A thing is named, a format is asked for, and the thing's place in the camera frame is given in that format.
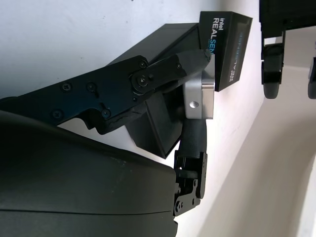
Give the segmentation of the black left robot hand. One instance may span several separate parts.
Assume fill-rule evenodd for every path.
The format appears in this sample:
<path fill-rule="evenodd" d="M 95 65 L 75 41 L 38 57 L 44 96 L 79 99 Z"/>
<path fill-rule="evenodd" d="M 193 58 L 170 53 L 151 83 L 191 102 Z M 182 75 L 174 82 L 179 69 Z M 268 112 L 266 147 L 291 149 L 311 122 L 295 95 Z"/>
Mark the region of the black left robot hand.
<path fill-rule="evenodd" d="M 262 85 L 267 99 L 278 95 L 284 66 L 285 38 L 289 30 L 316 25 L 314 0 L 261 0 Z"/>

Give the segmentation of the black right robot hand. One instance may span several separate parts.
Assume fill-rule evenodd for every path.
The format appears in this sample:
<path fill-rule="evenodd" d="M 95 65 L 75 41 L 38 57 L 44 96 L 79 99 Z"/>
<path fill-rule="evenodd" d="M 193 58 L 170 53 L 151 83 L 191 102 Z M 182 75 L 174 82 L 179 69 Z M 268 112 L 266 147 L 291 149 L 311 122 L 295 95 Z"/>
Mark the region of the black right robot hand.
<path fill-rule="evenodd" d="M 107 134 L 145 102 L 210 62 L 209 50 L 149 64 L 135 56 L 0 101 L 3 237 L 174 237 L 174 218 L 199 205 L 206 182 L 206 122 L 185 119 L 175 167 L 61 129 L 79 118 Z"/>

